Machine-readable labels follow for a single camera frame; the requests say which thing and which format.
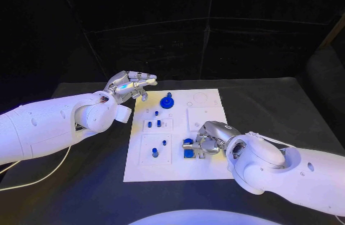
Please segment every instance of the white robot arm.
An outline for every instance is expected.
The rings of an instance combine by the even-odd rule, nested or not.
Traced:
[[[249,193],[271,191],[294,204],[345,217],[345,157],[290,145],[277,149],[266,140],[284,144],[252,132],[240,135],[226,124],[207,121],[196,143],[183,148],[209,154],[225,149],[227,170]]]
[[[102,91],[38,101],[0,115],[0,165],[41,157],[103,132],[113,119],[126,123],[131,109],[119,105],[141,95],[155,76],[121,71]]]

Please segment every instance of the black wall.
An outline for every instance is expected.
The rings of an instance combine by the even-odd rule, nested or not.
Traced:
[[[59,82],[105,81],[66,0],[2,0],[0,113],[47,99]]]
[[[69,0],[106,76],[294,76],[345,0]]]

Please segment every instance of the dark gray table surface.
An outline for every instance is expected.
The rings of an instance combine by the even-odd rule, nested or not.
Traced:
[[[53,97],[102,90],[105,83],[59,84]],[[217,88],[226,120],[300,148],[345,150],[292,78],[161,81],[147,90]],[[131,109],[134,100],[124,103]],[[0,192],[0,224],[128,224],[174,210],[232,211],[285,225],[334,224],[334,216],[291,204],[274,193],[248,193],[233,180],[122,183],[131,117],[72,146],[57,171],[33,186]],[[40,179],[66,150],[21,161],[0,187]]]

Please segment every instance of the blue object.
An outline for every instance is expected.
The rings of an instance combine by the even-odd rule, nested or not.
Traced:
[[[157,152],[157,149],[152,148],[152,157],[155,158],[158,156],[158,152]]]
[[[184,158],[187,158],[187,159],[193,158],[193,150],[191,149],[184,149],[183,155],[184,155]]]
[[[167,93],[167,96],[160,100],[160,106],[162,109],[170,109],[173,107],[173,98],[171,93]]]
[[[191,144],[191,139],[184,139],[183,144],[190,143]]]

